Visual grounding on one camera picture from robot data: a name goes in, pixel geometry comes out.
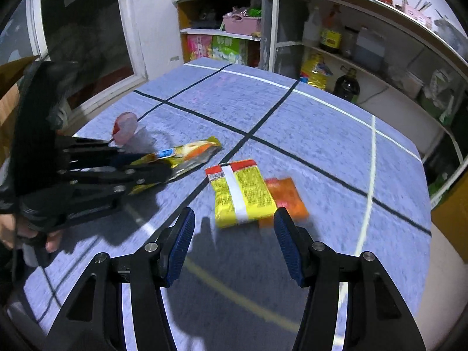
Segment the person's left hand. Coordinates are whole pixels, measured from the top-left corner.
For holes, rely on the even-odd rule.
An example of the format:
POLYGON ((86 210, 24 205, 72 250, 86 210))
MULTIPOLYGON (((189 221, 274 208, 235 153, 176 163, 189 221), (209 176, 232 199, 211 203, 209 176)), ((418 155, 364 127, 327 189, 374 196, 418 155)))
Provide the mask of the person's left hand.
MULTIPOLYGON (((25 218, 21 216, 15 216, 11 214, 1 214, 0 217, 1 224, 1 243, 7 249, 18 248, 18 244, 15 242, 19 237, 21 238, 34 238, 38 235, 37 231, 29 228, 28 222, 25 218)), ((63 237, 63 231, 58 230, 48 234, 47 241, 44 248, 46 251, 51 254, 59 249, 63 237)))

